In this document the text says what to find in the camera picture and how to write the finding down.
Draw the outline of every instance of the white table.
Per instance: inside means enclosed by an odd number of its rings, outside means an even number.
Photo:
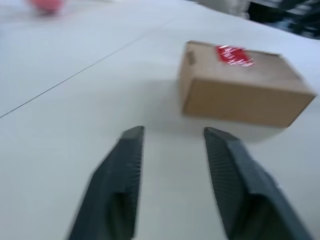
[[[184,43],[199,40],[282,53],[320,92],[318,41],[179,0],[78,0],[56,20],[17,8],[23,20],[0,24],[0,239],[64,239],[92,171],[136,125],[138,240],[225,239],[204,126],[241,138],[320,238],[319,99],[276,129],[182,116],[176,88]]]

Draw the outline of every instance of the brown cardboard box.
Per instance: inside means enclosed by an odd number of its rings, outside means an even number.
[[[279,54],[245,50],[255,64],[221,63],[215,45],[186,43],[180,69],[182,111],[251,124],[288,127],[317,95]]]

